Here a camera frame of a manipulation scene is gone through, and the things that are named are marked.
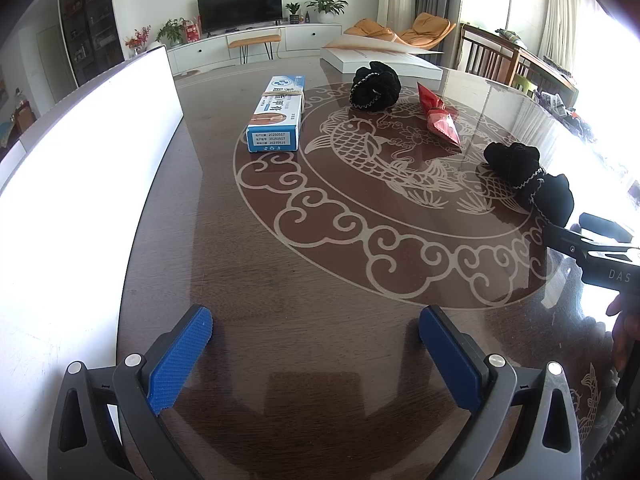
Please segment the person's right hand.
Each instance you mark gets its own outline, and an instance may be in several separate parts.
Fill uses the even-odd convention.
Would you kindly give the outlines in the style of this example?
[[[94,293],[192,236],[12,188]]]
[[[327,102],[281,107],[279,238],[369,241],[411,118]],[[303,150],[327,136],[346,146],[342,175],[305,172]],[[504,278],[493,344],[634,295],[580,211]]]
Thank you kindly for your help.
[[[632,309],[639,307],[639,297],[621,292],[608,305],[607,316],[615,316],[612,329],[612,359],[616,370],[621,372],[627,365],[629,348],[639,340],[639,315]]]

